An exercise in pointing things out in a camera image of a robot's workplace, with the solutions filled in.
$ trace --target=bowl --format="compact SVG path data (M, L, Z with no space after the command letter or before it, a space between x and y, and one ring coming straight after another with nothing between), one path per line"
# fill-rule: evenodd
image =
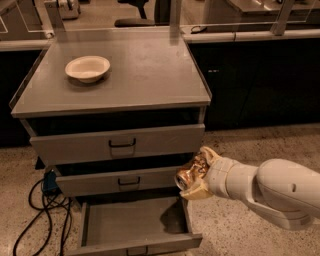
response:
M83 83L98 81L110 68L110 62L100 56L84 56L70 61L65 72Z

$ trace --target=drawer handle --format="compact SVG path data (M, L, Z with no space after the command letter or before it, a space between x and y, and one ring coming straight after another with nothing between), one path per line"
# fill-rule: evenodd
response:
M127 256L143 256L143 255L148 255L148 246L145 247L145 251L143 253L139 254L130 254L129 249L126 250Z
M140 184L140 176L137 177L137 181L133 181L133 182L121 182L121 179L119 178L118 184L119 184L119 186L138 185L138 184Z
M128 147L133 147L134 145L136 145L137 140L136 138L133 139L132 143L128 143L128 144L119 144L119 145L113 145L112 141L109 140L109 147L110 148L128 148Z

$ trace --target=black cable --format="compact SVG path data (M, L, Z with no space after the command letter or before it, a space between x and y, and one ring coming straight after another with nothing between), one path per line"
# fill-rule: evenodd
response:
M27 231L32 227L32 225L35 223L35 221L40 217L41 214L45 213L48 221L49 221L49 228L48 228L48 235L47 238L45 240L45 242L43 243L43 245L40 247L40 249L38 249L38 251L36 253L33 254L33 256L39 255L43 249L48 245L49 240L51 238L51 234L52 234L52 218L50 215L50 210L52 209L56 209L56 208L63 208L66 210L67 214L66 214L66 218L63 224L63 228L62 228L62 234L61 234L61 241L60 241L60 252L59 255L62 256L63 255L63 247L64 244L69 236L70 230L71 230L71 225L72 225L72 215L71 215L71 199L70 198L66 198L64 197L63 200L61 202L57 202L56 199L58 198L59 194L56 194L54 196L50 196L50 195L46 195L43 190L42 190L42 185L43 185L43 181L46 178L45 177L41 180L39 180L38 182L36 182L36 184L33 185L33 187L31 188L30 192L29 192L29 196L28 196L28 203L30 205L31 208L39 211L38 214L31 220L31 222L27 225L27 227L22 231L22 233L19 235L19 237L17 238L14 247L13 247L13 256L17 256L17 248L18 245L21 241L21 239L23 238L23 236L27 233ZM35 188L41 184L41 190L42 190L42 196L41 196L41 203L42 203L42 207L37 207L33 204L32 202L32 195L34 193ZM66 229L67 229L67 223L68 220L69 221L69 227L66 233Z

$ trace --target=floor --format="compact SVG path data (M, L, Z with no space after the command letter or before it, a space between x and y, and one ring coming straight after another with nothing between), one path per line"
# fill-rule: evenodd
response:
M91 0L90 5L95 8L94 16L90 16L87 11L89 5L82 4L79 19L65 21L66 27L90 28L92 24L99 22L109 22L111 26L114 19L121 15L115 15L112 11L113 16L109 20L101 3L99 0ZM183 3L183 22L197 22L203 1L185 0ZM146 11L147 15L152 15L152 7L146 8ZM131 7L123 6L121 12L128 16L137 15L136 10ZM270 158L284 158L320 172L319 141L320 123L313 123L206 132L203 144L212 147L222 156L242 163L260 165ZM0 255L12 255L17 237L38 213L28 205L30 189L44 174L43 170L34 169L36 159L36 153L29 146L0 148ZM40 188L37 187L35 191L33 201L39 204ZM171 256L319 255L319 221L303 231L286 231L261 219L241 202L217 197L191 202L189 214L193 231L202 233L203 241L198 249ZM40 255L58 255L64 216L63 210L52 212L52 238ZM72 216L72 229L66 251L77 247L80 212L75 206L72 207ZM18 255L32 255L41 246L47 236L47 224L47 218L42 215L34 228L21 240Z

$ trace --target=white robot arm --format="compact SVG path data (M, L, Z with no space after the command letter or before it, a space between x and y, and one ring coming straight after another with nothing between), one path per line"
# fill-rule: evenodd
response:
M320 218L320 174L291 161L271 159L256 167L202 147L175 180L187 200L237 199L284 229L301 230Z

